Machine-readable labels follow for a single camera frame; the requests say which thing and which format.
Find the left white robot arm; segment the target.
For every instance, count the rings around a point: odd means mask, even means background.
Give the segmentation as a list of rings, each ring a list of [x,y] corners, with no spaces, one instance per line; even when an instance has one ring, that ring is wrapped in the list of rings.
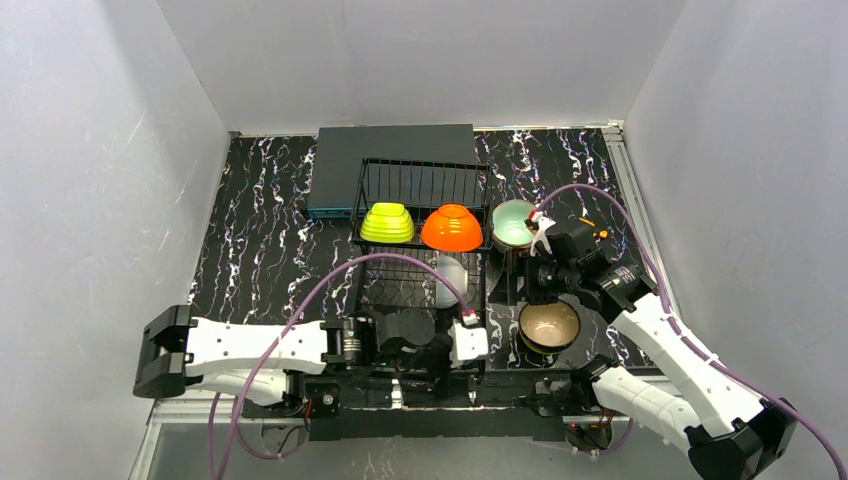
[[[285,329],[217,322],[174,305],[143,329],[133,394],[165,399],[204,389],[270,406],[297,395],[298,374],[424,369],[438,379],[460,364],[457,333],[437,332],[430,315],[413,309],[360,310]]]

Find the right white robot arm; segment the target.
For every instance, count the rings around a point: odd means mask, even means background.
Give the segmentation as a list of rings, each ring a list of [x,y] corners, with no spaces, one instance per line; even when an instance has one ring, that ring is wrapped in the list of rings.
[[[553,397],[629,416],[686,453],[703,479],[753,479],[784,455],[797,426],[793,408],[731,379],[710,352],[686,339],[664,311],[653,279],[604,251],[604,232],[586,222],[561,228],[541,213],[495,232],[518,252],[515,266],[504,271],[523,285],[508,299],[541,317],[534,327],[519,322],[528,347],[560,351],[570,342],[551,318],[576,314],[562,299],[571,295],[639,345],[679,392],[662,391],[598,355],[572,371]]]

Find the green white bowl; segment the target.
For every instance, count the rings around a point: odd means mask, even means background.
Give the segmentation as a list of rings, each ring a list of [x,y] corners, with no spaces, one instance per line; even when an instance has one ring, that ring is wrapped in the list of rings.
[[[415,224],[403,204],[377,202],[366,213],[359,234],[369,242],[405,243],[413,239]]]

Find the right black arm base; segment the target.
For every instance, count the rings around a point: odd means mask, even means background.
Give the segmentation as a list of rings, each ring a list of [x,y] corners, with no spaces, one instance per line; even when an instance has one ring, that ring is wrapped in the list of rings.
[[[513,405],[527,408],[540,418],[562,418],[576,412],[586,416],[596,414],[596,419],[587,422],[564,421],[566,441],[572,452],[596,460],[620,449],[635,426],[629,418],[624,433],[614,440],[612,422],[619,412],[602,406],[593,390],[602,373],[619,366],[619,361],[598,354],[585,366],[571,370],[565,380],[545,378],[537,382],[530,395],[517,397]]]

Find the dark blue beige bowl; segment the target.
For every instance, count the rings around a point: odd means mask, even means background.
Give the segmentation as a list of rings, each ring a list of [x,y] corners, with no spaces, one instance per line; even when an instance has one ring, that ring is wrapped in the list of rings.
[[[568,303],[553,303],[521,308],[518,315],[519,336],[532,351],[556,354],[569,348],[578,338],[581,319]]]

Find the orange white bowl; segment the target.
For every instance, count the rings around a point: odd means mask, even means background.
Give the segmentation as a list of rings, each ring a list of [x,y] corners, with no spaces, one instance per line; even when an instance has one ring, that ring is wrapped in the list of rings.
[[[483,229],[471,211],[460,204],[444,204],[425,220],[421,241],[431,249],[465,253],[482,246]]]

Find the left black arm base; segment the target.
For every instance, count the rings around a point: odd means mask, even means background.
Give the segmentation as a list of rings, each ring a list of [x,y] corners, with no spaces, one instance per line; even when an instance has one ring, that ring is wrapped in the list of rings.
[[[240,413],[245,420],[270,421],[310,433],[314,420],[339,416],[342,386],[343,376],[337,372],[258,375]]]

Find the dark striped white bowl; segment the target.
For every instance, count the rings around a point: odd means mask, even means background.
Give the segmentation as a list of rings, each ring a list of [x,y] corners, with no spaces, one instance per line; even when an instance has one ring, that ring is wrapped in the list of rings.
[[[448,255],[436,257],[436,271],[450,282],[454,289],[465,297],[468,291],[469,274],[459,260]],[[457,297],[441,281],[436,281],[434,305],[436,308],[450,308],[458,303]]]

